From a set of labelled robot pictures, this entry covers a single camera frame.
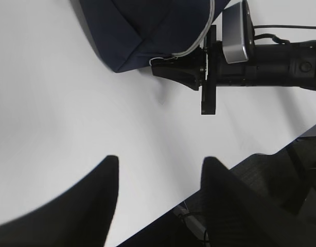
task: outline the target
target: black cable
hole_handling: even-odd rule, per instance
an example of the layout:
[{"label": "black cable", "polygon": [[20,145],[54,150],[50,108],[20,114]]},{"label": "black cable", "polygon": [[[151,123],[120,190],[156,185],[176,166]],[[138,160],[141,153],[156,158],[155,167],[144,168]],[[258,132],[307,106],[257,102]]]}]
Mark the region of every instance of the black cable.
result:
[{"label": "black cable", "polygon": [[207,236],[207,229],[204,232],[204,246],[206,247],[206,244],[209,243],[209,241],[206,241],[206,236]]},{"label": "black cable", "polygon": [[259,25],[254,26],[256,28],[296,28],[296,29],[315,29],[315,26],[294,26],[294,25]]},{"label": "black cable", "polygon": [[278,38],[276,35],[271,34],[271,33],[264,33],[264,34],[256,35],[254,37],[254,40],[261,40],[261,39],[272,39],[273,42],[277,44],[283,44],[283,45],[291,43],[289,40],[282,40]]}]

